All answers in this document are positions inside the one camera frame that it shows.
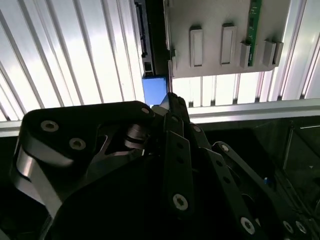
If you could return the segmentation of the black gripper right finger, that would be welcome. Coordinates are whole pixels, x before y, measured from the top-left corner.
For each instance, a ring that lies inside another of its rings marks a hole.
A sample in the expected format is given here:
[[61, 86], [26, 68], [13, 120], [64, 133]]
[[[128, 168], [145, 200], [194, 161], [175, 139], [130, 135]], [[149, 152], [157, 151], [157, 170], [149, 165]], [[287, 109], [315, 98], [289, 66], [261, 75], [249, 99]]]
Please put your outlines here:
[[191, 165], [197, 171], [197, 202], [203, 207], [207, 237], [218, 240], [310, 240], [301, 217], [264, 183], [226, 143], [210, 144], [203, 130], [190, 121], [183, 98], [178, 115], [190, 142]]

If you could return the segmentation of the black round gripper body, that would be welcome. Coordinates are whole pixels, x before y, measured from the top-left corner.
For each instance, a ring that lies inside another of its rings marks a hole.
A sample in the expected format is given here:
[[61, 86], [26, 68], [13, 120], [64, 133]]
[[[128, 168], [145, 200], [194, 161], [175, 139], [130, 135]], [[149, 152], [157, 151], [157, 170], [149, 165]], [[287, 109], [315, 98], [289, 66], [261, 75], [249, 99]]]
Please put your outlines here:
[[69, 197], [49, 231], [51, 240], [240, 240], [202, 149], [192, 154], [194, 212], [178, 215], [163, 191], [164, 162], [141, 157]]

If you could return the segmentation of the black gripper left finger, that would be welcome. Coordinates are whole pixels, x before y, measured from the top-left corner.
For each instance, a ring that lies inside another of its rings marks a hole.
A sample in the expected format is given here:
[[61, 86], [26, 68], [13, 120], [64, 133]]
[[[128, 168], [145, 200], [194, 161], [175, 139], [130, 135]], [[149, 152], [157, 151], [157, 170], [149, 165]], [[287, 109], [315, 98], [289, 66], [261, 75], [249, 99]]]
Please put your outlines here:
[[189, 122], [174, 93], [153, 107], [135, 100], [33, 110], [21, 122], [14, 184], [54, 218], [72, 194], [140, 157], [150, 138], [183, 136]]

